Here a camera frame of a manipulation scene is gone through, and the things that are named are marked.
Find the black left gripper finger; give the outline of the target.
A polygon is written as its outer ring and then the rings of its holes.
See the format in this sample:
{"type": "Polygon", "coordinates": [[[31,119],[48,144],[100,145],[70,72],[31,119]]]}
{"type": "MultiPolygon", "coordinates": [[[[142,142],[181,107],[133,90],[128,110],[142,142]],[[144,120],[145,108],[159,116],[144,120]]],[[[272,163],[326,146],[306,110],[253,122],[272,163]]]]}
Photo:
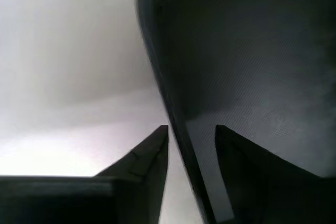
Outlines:
{"type": "Polygon", "coordinates": [[[218,164],[236,223],[335,223],[335,178],[321,178],[217,125],[218,164]]]}
{"type": "Polygon", "coordinates": [[[169,161],[159,126],[92,177],[1,177],[1,223],[158,223],[169,161]]]}

